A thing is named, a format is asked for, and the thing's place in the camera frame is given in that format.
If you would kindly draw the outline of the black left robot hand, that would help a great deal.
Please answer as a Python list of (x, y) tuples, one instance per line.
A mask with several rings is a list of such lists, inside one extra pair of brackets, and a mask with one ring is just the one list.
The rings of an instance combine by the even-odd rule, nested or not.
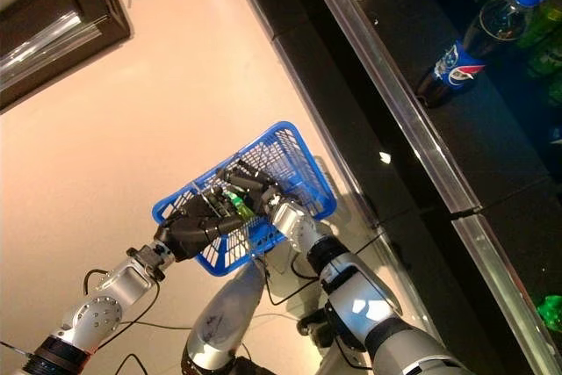
[(157, 228), (154, 239), (162, 242), (177, 262), (192, 259), (222, 235), (242, 227), (237, 213), (217, 216), (201, 195), (179, 206)]

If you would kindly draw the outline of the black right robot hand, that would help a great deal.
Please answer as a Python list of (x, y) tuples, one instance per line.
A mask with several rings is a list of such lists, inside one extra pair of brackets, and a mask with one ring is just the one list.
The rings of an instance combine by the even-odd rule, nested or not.
[(279, 203), (282, 192), (271, 177), (251, 176), (240, 169), (223, 169), (219, 178), (242, 189), (245, 198), (249, 198), (252, 211), (259, 215), (268, 215)]

